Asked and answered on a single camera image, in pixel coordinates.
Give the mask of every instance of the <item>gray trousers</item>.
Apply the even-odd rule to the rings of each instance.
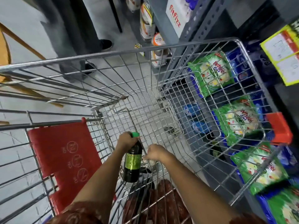
[[[47,18],[41,22],[58,58],[91,54],[102,50],[83,0],[33,0]],[[85,70],[84,61],[59,64],[62,73]],[[85,75],[65,75],[69,82],[82,81]]]

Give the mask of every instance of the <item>red plastic panel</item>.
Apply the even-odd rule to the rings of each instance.
[[[293,134],[281,112],[266,114],[268,121],[271,123],[275,133],[272,140],[273,143],[286,143],[290,144],[293,139]]]
[[[82,122],[41,127],[28,131],[43,178],[54,174],[59,190],[51,195],[59,213],[68,206],[101,166],[101,159]]]

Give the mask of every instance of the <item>person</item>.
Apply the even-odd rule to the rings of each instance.
[[[58,58],[108,51],[113,43],[98,39],[92,20],[83,0],[24,0],[41,11],[47,22],[41,22]],[[85,61],[59,64],[64,79],[71,83],[82,82],[95,70],[95,65]],[[85,71],[64,75],[65,73]]]
[[[132,138],[129,132],[121,134],[113,153],[85,184],[71,205],[47,223],[108,224],[122,157],[137,140],[139,137]],[[150,145],[145,158],[163,163],[194,223],[265,224],[256,215],[239,215],[163,146]]]

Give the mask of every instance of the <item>green label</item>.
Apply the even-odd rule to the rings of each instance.
[[[125,167],[129,170],[137,170],[140,168],[141,165],[141,154],[139,155],[132,155],[127,153],[126,154],[126,164]]]

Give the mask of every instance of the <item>person's left hand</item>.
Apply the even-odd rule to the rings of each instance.
[[[131,137],[130,132],[124,132],[119,136],[117,141],[116,149],[122,150],[126,153],[136,142],[139,140],[140,137]]]

